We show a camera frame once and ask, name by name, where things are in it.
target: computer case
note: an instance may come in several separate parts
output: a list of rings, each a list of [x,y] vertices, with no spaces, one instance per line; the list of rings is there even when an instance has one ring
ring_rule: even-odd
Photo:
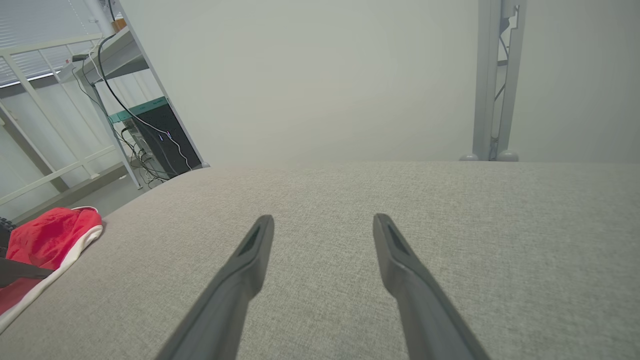
[[[140,120],[161,131],[132,118],[127,112],[113,115],[110,118],[120,118],[110,120],[123,121],[125,128],[129,130],[140,149],[153,157],[169,178],[189,171],[187,161],[191,168],[201,165],[200,159],[164,97],[135,106],[130,111]],[[172,140],[180,145],[180,152],[187,160],[180,155],[178,146]]]

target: white wall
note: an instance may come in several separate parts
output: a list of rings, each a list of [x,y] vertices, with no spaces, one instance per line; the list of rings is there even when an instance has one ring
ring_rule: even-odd
[[[142,104],[163,96],[149,70],[109,80],[109,83],[118,97],[129,106]],[[74,102],[70,100],[62,86],[67,88]],[[123,110],[103,83],[99,83],[97,88],[109,114]],[[113,144],[109,137],[112,135],[108,135],[104,126],[99,123],[89,98],[82,93],[76,82],[46,86],[36,89],[36,92],[38,92],[48,108],[62,121],[72,136],[79,140],[84,156],[89,156]],[[58,136],[27,93],[23,92],[1,100],[14,115],[19,126],[36,144],[54,169],[61,169],[77,161],[65,145],[65,142]],[[82,116],[90,121],[91,127],[87,125]],[[116,124],[115,127],[117,130],[123,128],[122,124]],[[103,171],[120,162],[119,151],[120,149],[110,152],[89,162],[89,164],[96,171]],[[31,160],[1,126],[0,169],[0,197],[8,195],[42,177],[42,173],[38,171]],[[87,180],[89,174],[84,169],[77,168],[62,175],[61,178],[71,187]],[[6,204],[0,205],[0,217],[15,218],[57,194],[59,193],[53,185],[45,183]]]
[[[509,148],[640,163],[640,1],[528,2]]]
[[[472,145],[476,0],[122,0],[212,165],[456,160]]]

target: metal frame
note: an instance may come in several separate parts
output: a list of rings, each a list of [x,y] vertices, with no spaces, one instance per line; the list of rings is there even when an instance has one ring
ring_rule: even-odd
[[[495,106],[495,83],[498,67],[498,41],[500,21],[503,17],[515,15],[519,6],[518,26],[511,30],[509,39],[509,60],[507,77],[502,97],[500,130],[497,152],[506,151],[509,145],[509,133],[513,120],[524,18],[527,9],[526,0],[479,0],[478,3],[478,55],[476,75],[476,111],[474,117],[474,140],[472,151],[477,160],[488,161],[491,151],[491,133],[493,127],[493,108]]]
[[[509,38],[509,63],[507,65],[507,77],[504,83],[504,97],[502,98],[502,112],[500,113],[500,130],[498,133],[498,151],[500,154],[509,148],[509,136],[513,121],[513,109],[516,103],[516,88],[518,86],[518,73],[520,73],[520,59],[522,57],[522,39],[524,37],[524,22],[527,17],[526,0],[505,1],[502,9],[503,17],[517,15],[517,25],[511,29]]]
[[[100,150],[94,154],[91,154],[87,157],[85,157],[83,155],[83,150],[81,148],[81,145],[78,141],[76,141],[76,139],[74,139],[65,129],[65,127],[63,126],[62,122],[60,122],[60,120],[57,118],[57,116],[55,115],[55,113],[53,111],[51,111],[48,106],[44,103],[44,101],[42,100],[42,98],[40,97],[40,95],[36,92],[36,90],[33,88],[33,86],[29,83],[29,80],[27,79],[27,77],[24,75],[24,73],[20,70],[20,67],[16,64],[15,60],[12,58],[13,55],[16,54],[20,54],[20,53],[27,53],[30,51],[38,51],[38,53],[40,54],[40,56],[42,56],[42,58],[45,60],[45,62],[47,63],[47,65],[49,66],[49,68],[51,69],[52,73],[54,74],[54,76],[56,77],[56,79],[58,80],[58,82],[61,84],[60,82],[60,78],[58,77],[56,71],[53,69],[53,66],[49,63],[49,60],[44,56],[44,54],[42,53],[42,49],[49,49],[52,47],[59,47],[59,46],[64,46],[64,45],[69,45],[69,44],[76,44],[76,43],[80,43],[80,42],[91,42],[92,40],[97,40],[102,38],[102,34],[92,34],[92,35],[84,35],[81,37],[74,37],[74,38],[66,38],[66,39],[59,39],[59,40],[53,40],[53,41],[49,41],[49,42],[42,42],[42,43],[38,43],[38,44],[31,44],[31,45],[22,45],[22,46],[17,46],[17,47],[9,47],[9,48],[0,48],[0,57],[4,58],[5,62],[7,63],[7,65],[9,66],[9,68],[11,68],[11,70],[13,71],[13,73],[16,75],[16,78],[20,81],[21,85],[23,86],[23,88],[25,89],[25,91],[29,94],[29,96],[31,96],[31,98],[33,99],[33,101],[35,102],[35,104],[40,108],[40,111],[42,112],[42,114],[44,115],[44,117],[47,119],[47,121],[49,121],[49,123],[51,124],[51,126],[54,128],[54,130],[58,133],[58,135],[60,135],[60,137],[62,138],[62,140],[65,142],[65,145],[67,145],[67,147],[71,150],[71,153],[76,157],[77,161],[74,162],[73,164],[67,165],[66,167],[59,169],[59,170],[55,170],[53,168],[53,166],[51,166],[51,164],[47,161],[46,157],[42,154],[42,152],[40,152],[38,150],[38,147],[33,143],[33,141],[31,141],[31,139],[29,138],[29,136],[24,132],[24,130],[22,130],[22,128],[19,126],[18,122],[15,121],[15,119],[11,116],[10,112],[6,109],[6,107],[2,104],[2,102],[0,101],[0,111],[2,111],[5,115],[5,117],[11,122],[11,125],[14,126],[17,131],[22,135],[22,137],[24,138],[25,142],[34,150],[34,153],[37,154],[37,156],[42,160],[42,163],[46,165],[46,167],[49,168],[49,170],[51,171],[50,174],[42,177],[41,179],[31,183],[31,184],[27,184],[25,187],[16,190],[8,195],[5,195],[4,197],[0,198],[0,205],[5,204],[15,198],[17,198],[18,196],[27,193],[30,190],[33,190],[35,188],[37,188],[40,185],[43,185],[49,181],[52,181],[53,179],[58,178],[59,176],[66,174],[67,172],[70,172],[73,169],[82,167],[84,168],[87,173],[89,174],[90,178],[94,178],[96,176],[98,176],[98,173],[93,169],[93,167],[89,164],[89,162],[91,160],[97,159],[105,154],[108,154],[109,152],[115,150],[115,146],[110,145],[106,148],[104,148],[103,150]],[[73,100],[73,97],[71,96],[71,94],[68,92],[68,90],[63,86],[63,89],[65,90],[65,93],[67,94],[67,96],[69,97],[69,99],[71,100],[71,102],[73,103],[73,105],[76,107],[76,109],[79,108],[76,104],[76,102]],[[91,131],[97,135],[96,133],[96,128],[94,127],[94,124],[92,124],[91,121],[89,121],[81,112],[80,115],[82,116],[83,120],[87,123],[87,125],[89,126],[89,128],[91,129]]]

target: red cloth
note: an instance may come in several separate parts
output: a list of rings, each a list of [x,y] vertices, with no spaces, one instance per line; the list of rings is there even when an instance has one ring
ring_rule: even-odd
[[[76,241],[101,223],[102,217],[93,208],[51,209],[12,231],[6,258],[55,270]],[[40,281],[18,279],[0,289],[0,314],[20,302]]]

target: white trim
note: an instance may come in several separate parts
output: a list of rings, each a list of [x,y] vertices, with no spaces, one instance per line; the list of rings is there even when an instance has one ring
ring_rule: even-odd
[[[94,209],[95,212],[98,213],[98,209],[94,208],[93,206],[78,206],[77,208],[72,208],[71,210],[80,210],[80,209]]]
[[[73,247],[69,249],[69,252],[65,256],[64,260],[60,264],[60,267],[40,281],[29,292],[14,305],[11,309],[7,310],[4,314],[0,315],[0,334],[38,297],[51,285],[56,279],[60,277],[65,271],[67,271],[73,263],[78,260],[80,254],[86,249],[91,242],[96,240],[102,234],[102,225],[96,225],[89,229],[84,235],[76,241]]]

